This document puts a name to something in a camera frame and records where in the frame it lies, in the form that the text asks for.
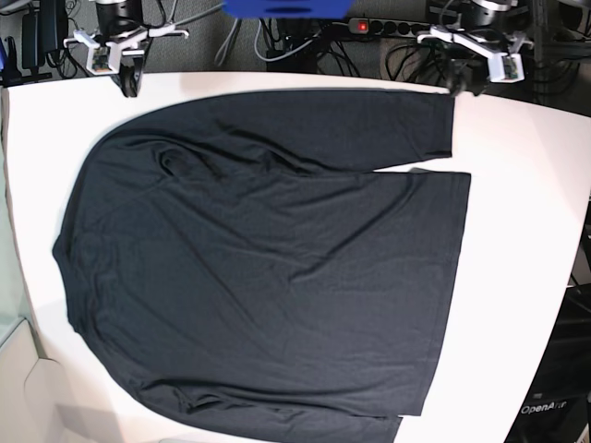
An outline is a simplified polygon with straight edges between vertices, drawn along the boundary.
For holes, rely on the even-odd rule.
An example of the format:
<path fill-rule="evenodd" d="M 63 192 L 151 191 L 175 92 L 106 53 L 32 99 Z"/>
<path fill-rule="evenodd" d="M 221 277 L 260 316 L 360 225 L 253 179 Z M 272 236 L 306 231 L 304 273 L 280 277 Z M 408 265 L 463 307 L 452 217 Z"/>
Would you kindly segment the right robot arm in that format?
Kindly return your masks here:
<path fill-rule="evenodd" d="M 168 18 L 161 2 L 157 3 L 161 22 L 156 25 L 144 21 L 140 1 L 96 1 L 94 4 L 97 30 L 92 33 L 73 30 L 63 40 L 64 47 L 84 47 L 84 72 L 110 78 L 125 97 L 135 98 L 153 41 L 168 37 L 186 39 L 189 32 L 178 28 Z"/>

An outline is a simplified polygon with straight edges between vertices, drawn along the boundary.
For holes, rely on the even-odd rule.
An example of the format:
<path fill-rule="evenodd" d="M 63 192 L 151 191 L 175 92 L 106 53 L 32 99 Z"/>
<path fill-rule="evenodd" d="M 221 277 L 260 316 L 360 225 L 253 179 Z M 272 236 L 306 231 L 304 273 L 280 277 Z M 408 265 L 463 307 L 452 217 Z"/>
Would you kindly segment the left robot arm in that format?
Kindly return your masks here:
<path fill-rule="evenodd" d="M 491 84 L 512 85 L 525 79 L 521 50 L 534 43 L 505 19 L 516 1 L 460 1 L 453 21 L 447 20 L 452 2 L 440 9 L 437 22 L 420 31 L 416 43 L 442 52 L 445 88 L 455 97 L 477 96 Z"/>

